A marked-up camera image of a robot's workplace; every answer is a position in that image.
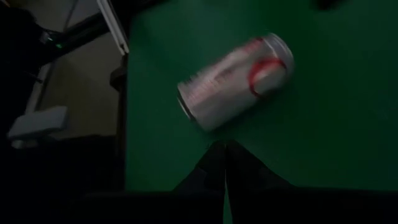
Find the can rim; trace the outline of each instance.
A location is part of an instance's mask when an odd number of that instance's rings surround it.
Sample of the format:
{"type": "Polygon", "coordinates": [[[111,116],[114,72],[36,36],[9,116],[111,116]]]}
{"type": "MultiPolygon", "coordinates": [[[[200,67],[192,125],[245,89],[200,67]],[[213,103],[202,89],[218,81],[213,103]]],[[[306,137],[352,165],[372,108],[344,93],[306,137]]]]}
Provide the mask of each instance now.
{"type": "Polygon", "coordinates": [[[286,42],[284,40],[282,40],[282,38],[280,38],[278,35],[276,35],[274,33],[270,33],[269,36],[273,37],[278,42],[278,44],[283,46],[283,50],[284,50],[285,55],[287,57],[286,58],[285,57],[281,57],[280,59],[286,60],[286,61],[284,61],[284,63],[286,64],[286,69],[288,71],[287,73],[288,74],[292,73],[293,70],[294,70],[294,56],[293,56],[293,53],[292,53],[291,49],[286,44],[286,42]]]}
{"type": "Polygon", "coordinates": [[[182,95],[181,95],[180,91],[178,91],[178,93],[177,93],[177,99],[178,99],[178,103],[180,104],[182,110],[184,111],[184,113],[188,117],[188,119],[194,121],[195,117],[192,115],[191,111],[189,110],[189,108],[185,104],[184,99],[182,98],[182,95]]]}

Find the green table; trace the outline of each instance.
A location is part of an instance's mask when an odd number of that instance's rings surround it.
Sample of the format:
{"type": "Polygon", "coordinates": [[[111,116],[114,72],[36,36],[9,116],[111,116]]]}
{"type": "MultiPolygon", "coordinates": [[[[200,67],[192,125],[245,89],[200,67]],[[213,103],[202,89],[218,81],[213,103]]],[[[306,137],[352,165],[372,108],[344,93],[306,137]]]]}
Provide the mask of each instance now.
{"type": "Polygon", "coordinates": [[[398,1],[169,0],[132,20],[126,188],[171,190],[215,139],[236,139],[295,185],[398,190],[398,1]],[[281,94],[202,131],[177,83],[274,32],[296,68],[281,94]]]}

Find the black object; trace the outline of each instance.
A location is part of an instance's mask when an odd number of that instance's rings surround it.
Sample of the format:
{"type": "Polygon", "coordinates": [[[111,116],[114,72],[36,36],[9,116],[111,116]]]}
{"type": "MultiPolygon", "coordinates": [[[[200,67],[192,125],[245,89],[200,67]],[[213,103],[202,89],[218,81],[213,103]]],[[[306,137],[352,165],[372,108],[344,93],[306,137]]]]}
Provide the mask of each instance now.
{"type": "Polygon", "coordinates": [[[313,5],[318,10],[330,10],[339,6],[342,2],[346,0],[313,0],[313,5]]]}
{"type": "Polygon", "coordinates": [[[66,218],[74,200],[123,189],[114,136],[65,139],[25,149],[2,149],[3,199],[14,218],[66,218]]]}
{"type": "Polygon", "coordinates": [[[123,55],[121,65],[111,73],[109,84],[119,92],[118,121],[116,128],[116,153],[118,162],[116,165],[121,172],[118,172],[116,179],[120,185],[124,185],[124,162],[126,150],[126,98],[127,98],[127,55],[123,55]]]}
{"type": "Polygon", "coordinates": [[[7,149],[7,133],[17,117],[24,114],[26,103],[37,79],[39,67],[36,52],[41,49],[37,39],[42,32],[32,15],[23,9],[9,8],[0,1],[0,102],[3,110],[0,125],[0,146],[7,149]]]}
{"type": "Polygon", "coordinates": [[[297,187],[236,141],[212,144],[173,191],[90,194],[72,214],[134,223],[222,223],[225,179],[234,223],[397,221],[397,192],[297,187]]]}

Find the soda can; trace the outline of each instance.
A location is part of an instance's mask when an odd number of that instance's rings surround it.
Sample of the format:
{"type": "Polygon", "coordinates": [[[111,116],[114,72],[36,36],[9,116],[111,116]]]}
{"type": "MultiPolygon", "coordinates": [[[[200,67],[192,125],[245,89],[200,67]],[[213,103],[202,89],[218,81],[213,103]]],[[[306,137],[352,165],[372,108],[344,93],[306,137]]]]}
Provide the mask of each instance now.
{"type": "Polygon", "coordinates": [[[185,114],[211,131],[280,88],[294,69],[286,43],[269,34],[249,41],[177,85],[185,114]]]}

